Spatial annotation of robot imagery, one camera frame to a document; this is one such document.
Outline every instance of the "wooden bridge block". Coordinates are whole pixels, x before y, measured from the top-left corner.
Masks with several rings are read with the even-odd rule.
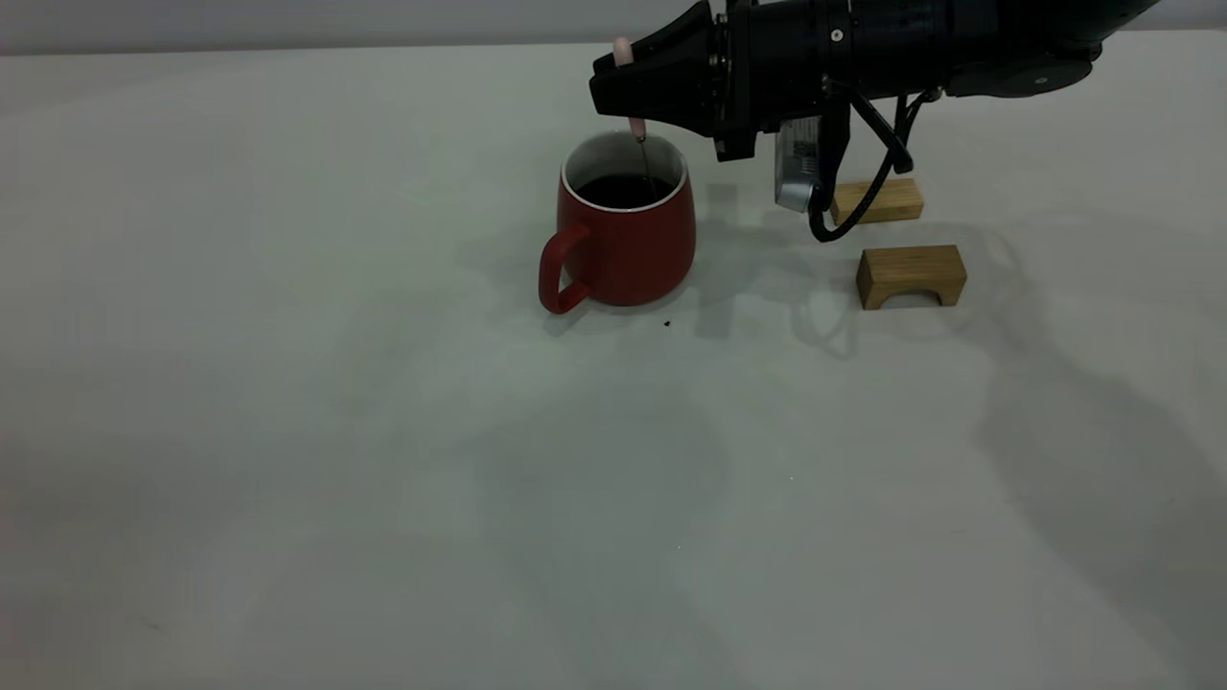
[[[856,290],[865,309],[881,309],[901,292],[925,291],[944,307],[958,303],[967,285],[967,269],[958,247],[891,247],[865,249],[856,271]]]
[[[839,225],[856,210],[856,204],[869,192],[869,183],[838,184],[831,200],[831,219]],[[910,221],[924,211],[924,198],[912,178],[890,179],[877,193],[860,222]]]

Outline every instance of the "wall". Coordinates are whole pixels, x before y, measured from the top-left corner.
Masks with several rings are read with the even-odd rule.
[[[643,36],[691,0],[0,0],[0,54]],[[1223,0],[1163,0],[1141,28],[1227,26]]]

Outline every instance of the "coffee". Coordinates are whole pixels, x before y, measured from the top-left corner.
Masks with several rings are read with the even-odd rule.
[[[611,174],[575,190],[580,199],[606,209],[639,209],[663,200],[674,190],[667,182],[642,174]]]

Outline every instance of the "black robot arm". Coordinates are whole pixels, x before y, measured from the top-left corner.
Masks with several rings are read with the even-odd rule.
[[[1102,41],[1158,0],[728,0],[712,17],[696,2],[633,44],[636,61],[594,64],[596,110],[674,124],[715,141],[720,161],[755,155],[760,131],[787,128],[812,177],[807,199],[820,241],[855,110],[887,147],[867,209],[890,168],[912,169],[907,138],[919,107],[948,96],[1017,98],[1064,88],[1091,72]],[[910,104],[907,97],[915,95]],[[870,99],[898,99],[888,124]],[[814,133],[806,138],[801,133]]]

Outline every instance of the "mug handle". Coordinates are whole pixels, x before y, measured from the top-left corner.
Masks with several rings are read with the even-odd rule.
[[[541,250],[541,271],[537,280],[537,296],[541,306],[555,314],[564,314],[574,309],[577,304],[588,297],[588,286],[572,281],[562,292],[558,292],[558,281],[562,280],[562,263],[567,254],[572,253],[580,242],[588,239],[588,228],[572,223],[555,235],[545,243]]]

